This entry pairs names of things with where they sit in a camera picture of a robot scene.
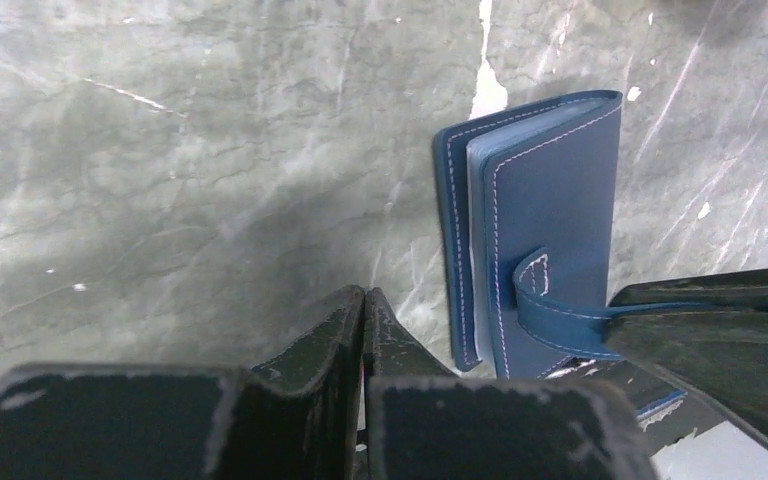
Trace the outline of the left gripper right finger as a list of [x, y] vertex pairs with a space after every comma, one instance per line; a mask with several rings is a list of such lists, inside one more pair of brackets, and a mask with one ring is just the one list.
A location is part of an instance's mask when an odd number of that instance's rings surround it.
[[365, 415], [373, 479], [654, 479], [623, 392], [598, 380], [462, 378], [365, 298]]

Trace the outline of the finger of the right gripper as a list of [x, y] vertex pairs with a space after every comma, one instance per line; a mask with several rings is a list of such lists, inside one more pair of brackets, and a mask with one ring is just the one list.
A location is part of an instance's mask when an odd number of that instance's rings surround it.
[[701, 303], [768, 310], [768, 268], [629, 285], [612, 306]]
[[768, 451], [768, 311], [627, 314], [608, 323], [603, 342]]

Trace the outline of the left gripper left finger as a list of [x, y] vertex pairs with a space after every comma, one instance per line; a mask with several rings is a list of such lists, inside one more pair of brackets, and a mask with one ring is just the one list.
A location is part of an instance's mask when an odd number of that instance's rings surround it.
[[0, 377], [0, 479], [347, 479], [363, 288], [253, 367], [28, 363]]

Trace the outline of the navy blue card holder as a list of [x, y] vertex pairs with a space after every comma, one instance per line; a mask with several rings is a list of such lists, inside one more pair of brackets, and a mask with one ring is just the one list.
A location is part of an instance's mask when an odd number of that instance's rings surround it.
[[612, 360], [606, 303], [623, 96], [588, 90], [432, 142], [456, 367], [543, 378]]

